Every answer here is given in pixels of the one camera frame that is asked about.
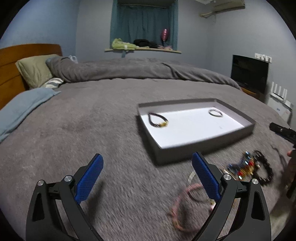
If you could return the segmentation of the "person's right hand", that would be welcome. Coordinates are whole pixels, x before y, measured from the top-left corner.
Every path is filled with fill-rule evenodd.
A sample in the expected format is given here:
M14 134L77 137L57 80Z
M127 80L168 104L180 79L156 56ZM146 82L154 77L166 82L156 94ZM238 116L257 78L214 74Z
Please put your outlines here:
M283 183L286 188L288 188L292 184L295 177L295 149L289 151L287 155L290 159L283 173Z

